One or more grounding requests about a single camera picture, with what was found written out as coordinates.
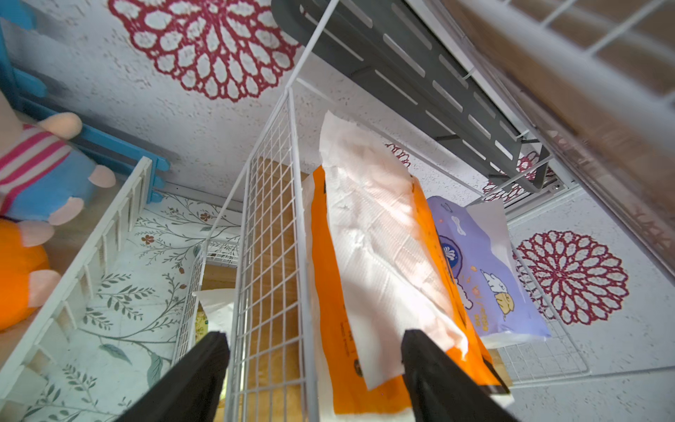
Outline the purple tissue pack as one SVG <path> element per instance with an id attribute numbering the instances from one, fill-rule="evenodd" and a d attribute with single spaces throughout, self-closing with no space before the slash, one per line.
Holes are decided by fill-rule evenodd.
<path id="1" fill-rule="evenodd" d="M 488 349 L 545 341 L 551 332 L 516 275 L 504 202 L 462 207 L 427 199 L 462 303 Z"/>

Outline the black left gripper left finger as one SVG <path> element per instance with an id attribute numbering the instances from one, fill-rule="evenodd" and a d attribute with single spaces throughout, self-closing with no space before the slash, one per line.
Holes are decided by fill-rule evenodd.
<path id="1" fill-rule="evenodd" d="M 209 332 L 120 421 L 212 421 L 230 362 L 224 332 Z"/>

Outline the orange tissue pack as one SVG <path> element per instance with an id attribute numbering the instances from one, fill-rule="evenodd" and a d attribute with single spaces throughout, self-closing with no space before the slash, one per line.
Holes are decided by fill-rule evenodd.
<path id="1" fill-rule="evenodd" d="M 381 137 L 332 113 L 319 151 L 303 201 L 321 420 L 416 421 L 407 330 L 508 411 L 513 396 L 470 323 L 419 181 Z"/>

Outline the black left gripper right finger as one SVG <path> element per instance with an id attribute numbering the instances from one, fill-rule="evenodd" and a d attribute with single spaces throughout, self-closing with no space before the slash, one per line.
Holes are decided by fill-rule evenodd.
<path id="1" fill-rule="evenodd" d="M 513 421 L 425 333 L 407 330 L 401 353 L 416 421 Z"/>

